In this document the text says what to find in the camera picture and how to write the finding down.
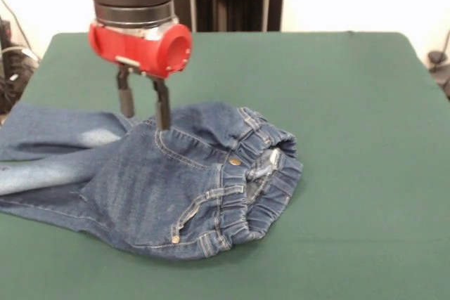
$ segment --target jeans seam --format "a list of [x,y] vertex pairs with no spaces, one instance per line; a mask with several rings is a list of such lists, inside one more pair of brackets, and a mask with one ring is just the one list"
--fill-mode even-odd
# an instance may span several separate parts
[[205,238],[205,242],[206,242],[207,248],[211,252],[209,254],[209,256],[213,256],[214,255],[214,251],[212,250],[212,244],[211,244],[211,241],[210,241],[210,234],[209,233],[208,234],[204,234],[203,237]]
[[208,258],[209,254],[208,254],[208,251],[207,251],[207,249],[205,247],[205,244],[203,243],[203,236],[200,236],[199,240],[200,240],[200,246],[202,247],[203,254],[205,255],[205,258]]
[[272,142],[271,138],[266,133],[264,133],[261,129],[258,129],[255,133],[259,136],[259,138],[262,139],[264,144],[270,144]]
[[219,237],[219,240],[221,241],[221,243],[225,247],[225,249],[230,249],[231,248],[231,244],[222,235],[222,233],[220,231],[220,213],[221,213],[220,205],[221,205],[222,199],[223,199],[223,197],[217,198],[217,212],[216,212],[216,216],[215,216],[214,222],[215,222],[215,225],[216,225],[216,232],[217,232],[217,236]]
[[242,118],[243,118],[244,120],[246,120],[247,118],[250,117],[250,116],[247,114],[247,112],[244,110],[244,107],[238,108],[238,112],[239,112],[239,114],[242,116]]
[[166,154],[166,156],[169,156],[173,159],[176,159],[180,162],[183,162],[184,164],[196,168],[196,169],[207,169],[206,166],[198,164],[197,162],[192,161],[191,159],[185,158],[184,156],[181,156],[180,154],[177,154],[175,151],[170,150],[163,142],[162,142],[162,134],[160,131],[155,132],[155,144],[157,148],[163,153]]
[[[214,231],[208,231],[206,233],[204,233],[203,235],[209,235],[210,233],[213,233]],[[187,246],[187,245],[192,245],[195,244],[196,242],[198,242],[199,240],[201,241],[201,237],[203,236],[201,235],[200,237],[198,237],[195,240],[191,240],[190,242],[180,242],[178,244],[162,244],[162,245],[145,245],[145,244],[129,244],[129,246],[131,247],[135,247],[135,248],[142,248],[142,247],[146,247],[149,249],[163,249],[166,247],[177,247],[177,246]]]
[[142,121],[143,124],[147,124],[148,126],[155,126],[155,122],[152,119],[147,119]]
[[176,223],[175,223],[175,228],[172,229],[172,232],[173,232],[175,235],[179,235],[179,231],[184,227],[184,225],[186,225],[186,223],[189,221],[189,219],[192,219],[192,218],[197,214],[197,212],[196,212],[192,217],[190,217],[190,218],[187,219],[187,220],[184,220],[184,219],[186,218],[186,216],[189,214],[189,212],[190,212],[192,209],[195,209],[196,206],[198,206],[197,209],[199,209],[200,206],[201,206],[201,204],[203,204],[203,203],[206,202],[206,201],[207,201],[207,198],[206,198],[204,195],[200,195],[200,196],[196,197],[196,198],[189,204],[189,206],[183,211],[183,213],[181,214],[181,216],[178,218],[178,221],[176,221]]
[[129,127],[131,127],[131,128],[134,127],[134,124],[132,124],[128,119],[124,118],[123,121],[126,122]]
[[76,196],[80,197],[82,200],[84,200],[86,203],[89,203],[88,199],[85,196],[83,196],[81,193],[78,193],[76,191],[72,191],[72,192],[70,192],[70,194],[71,195],[76,195]]
[[179,133],[182,133],[183,135],[188,136],[188,137],[192,138],[193,140],[196,140],[196,141],[202,143],[204,146],[208,147],[209,149],[211,149],[211,150],[213,150],[213,151],[215,151],[215,152],[220,152],[221,154],[226,154],[226,152],[224,152],[223,150],[216,149],[215,147],[213,147],[212,145],[206,143],[205,141],[201,140],[200,138],[197,138],[197,137],[192,136],[192,135],[190,135],[190,134],[188,134],[188,133],[185,133],[184,131],[181,131],[181,130],[178,129],[178,128],[173,128],[173,130],[176,130],[176,131],[178,131]]
[[255,203],[255,201],[258,199],[258,197],[261,195],[261,191],[264,191],[264,186],[267,184],[268,178],[264,177],[261,184],[259,184],[258,189],[255,191],[254,195],[250,200],[248,201],[248,205],[252,205]]
[[73,215],[71,215],[71,214],[65,214],[64,212],[60,212],[60,211],[55,211],[55,210],[47,209],[47,208],[45,208],[45,207],[38,207],[37,205],[25,204],[25,203],[19,203],[19,202],[10,202],[10,201],[6,201],[6,200],[4,200],[3,198],[0,198],[0,202],[6,203],[6,204],[12,204],[12,205],[21,205],[21,206],[23,206],[23,207],[31,207],[31,208],[39,209],[39,210],[42,210],[42,211],[51,212],[51,213],[54,213],[54,214],[61,214],[61,215],[63,215],[63,216],[70,217],[70,218],[73,218],[73,219],[83,219],[83,220],[92,221],[92,222],[94,222],[95,224],[97,224],[97,225],[99,225],[100,227],[102,227],[103,229],[108,230],[108,231],[111,231],[111,229],[109,229],[107,226],[105,226],[105,225],[99,223],[98,221],[96,221],[95,219],[92,219],[92,218],[89,218],[89,217],[73,216]]
[[276,172],[274,173],[274,175],[272,176],[271,182],[269,183],[269,187],[267,188],[266,191],[268,191],[268,190],[271,189],[271,188],[277,188],[277,189],[279,189],[281,192],[283,192],[283,193],[285,193],[286,195],[288,195],[289,198],[292,198],[293,195],[292,195],[291,193],[289,193],[288,191],[284,190],[283,188],[280,188],[279,184],[277,184],[277,185],[273,184],[274,179],[277,178],[278,176],[280,176],[281,174],[283,174],[283,170],[282,170],[282,168],[278,168],[278,169],[276,170]]
[[244,121],[249,124],[253,130],[256,129],[256,127],[260,127],[261,123],[258,122],[256,119],[254,119],[252,116],[250,116],[243,107],[239,108],[239,111],[241,112],[241,116],[244,117]]

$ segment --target green cloth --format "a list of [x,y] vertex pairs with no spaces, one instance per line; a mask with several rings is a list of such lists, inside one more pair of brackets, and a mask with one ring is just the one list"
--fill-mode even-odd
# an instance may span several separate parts
[[[23,100],[118,111],[116,69],[59,34]],[[138,116],[151,82],[133,76]],[[202,33],[172,106],[222,100],[298,139],[304,175],[269,234],[203,261],[119,252],[0,214],[0,298],[450,299],[450,107],[390,33]]]

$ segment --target jeans leg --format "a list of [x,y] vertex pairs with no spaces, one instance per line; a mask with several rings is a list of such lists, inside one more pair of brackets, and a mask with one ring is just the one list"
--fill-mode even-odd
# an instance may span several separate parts
[[137,125],[108,112],[37,107],[18,103],[0,129],[0,161],[26,161],[102,146]]
[[87,183],[117,152],[121,142],[119,140],[93,149],[53,155],[25,164],[0,165],[0,195]]
[[80,193],[85,184],[31,190],[0,196],[0,212],[100,236],[108,233],[95,209]]

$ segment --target black cable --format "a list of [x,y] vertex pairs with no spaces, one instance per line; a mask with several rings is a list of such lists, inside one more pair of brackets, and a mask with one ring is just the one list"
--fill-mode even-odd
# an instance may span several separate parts
[[17,25],[17,27],[18,27],[20,33],[21,33],[21,35],[23,36],[23,39],[25,40],[25,43],[27,44],[27,47],[28,47],[29,49],[31,49],[30,42],[28,41],[27,36],[26,36],[25,33],[23,32],[22,27],[20,26],[19,20],[18,20],[17,17],[15,16],[15,13],[13,12],[13,10],[11,10],[11,8],[8,6],[8,4],[5,2],[5,0],[0,0],[0,1],[1,1],[1,2],[3,3],[3,5],[6,7],[6,9],[8,10],[8,12],[13,16],[14,21],[15,21],[15,23],[16,23],[16,25]]
[[442,61],[444,61],[445,51],[449,47],[449,40],[450,40],[450,30],[447,32],[447,38],[445,39],[444,48],[442,49],[441,58],[439,59],[438,63],[441,63]]

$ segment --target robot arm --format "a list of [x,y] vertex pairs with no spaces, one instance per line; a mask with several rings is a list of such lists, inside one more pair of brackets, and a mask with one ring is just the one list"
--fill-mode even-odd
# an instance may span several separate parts
[[170,125],[168,90],[164,80],[185,68],[192,38],[174,13],[173,0],[94,0],[96,19],[89,43],[103,59],[117,64],[122,113],[134,115],[128,76],[137,73],[153,81],[161,129]]

